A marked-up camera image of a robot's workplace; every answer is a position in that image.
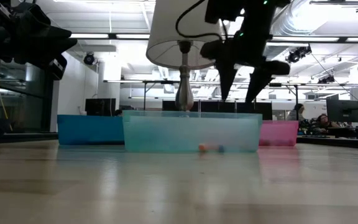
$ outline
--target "lamp shade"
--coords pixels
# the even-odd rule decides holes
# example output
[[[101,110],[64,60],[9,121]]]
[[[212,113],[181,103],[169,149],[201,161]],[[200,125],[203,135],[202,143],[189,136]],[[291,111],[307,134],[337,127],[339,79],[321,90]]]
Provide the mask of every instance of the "lamp shade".
[[[185,10],[198,0],[156,0],[152,27],[146,57],[154,64],[167,68],[179,69],[182,65],[182,53],[178,41],[191,40],[188,53],[188,67],[199,70],[210,67],[213,62],[203,58],[200,50],[204,43],[217,40],[215,35],[199,38],[184,38],[175,30],[175,23]],[[220,34],[219,24],[208,24],[204,21],[208,1],[190,11],[179,23],[179,31],[185,35],[205,33]]]

